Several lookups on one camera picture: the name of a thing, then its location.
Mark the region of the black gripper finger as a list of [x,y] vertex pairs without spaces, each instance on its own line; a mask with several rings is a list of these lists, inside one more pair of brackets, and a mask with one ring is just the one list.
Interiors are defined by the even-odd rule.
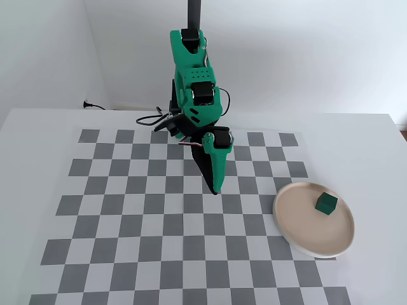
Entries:
[[211,156],[205,153],[203,147],[191,146],[192,157],[198,165],[204,181],[206,182],[209,191],[213,195],[217,195],[217,192],[214,190],[214,178],[212,172],[212,160]]

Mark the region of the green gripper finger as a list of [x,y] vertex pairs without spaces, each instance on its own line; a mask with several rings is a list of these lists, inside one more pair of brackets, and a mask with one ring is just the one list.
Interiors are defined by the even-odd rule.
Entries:
[[230,151],[213,151],[210,153],[212,161],[213,189],[215,193],[220,192],[225,174],[227,155]]

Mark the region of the green gripper body black servo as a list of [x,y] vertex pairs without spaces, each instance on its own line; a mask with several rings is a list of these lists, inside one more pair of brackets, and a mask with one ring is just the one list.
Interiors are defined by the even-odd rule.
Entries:
[[226,156],[231,153],[234,138],[228,127],[212,126],[202,138],[205,153],[215,156]]

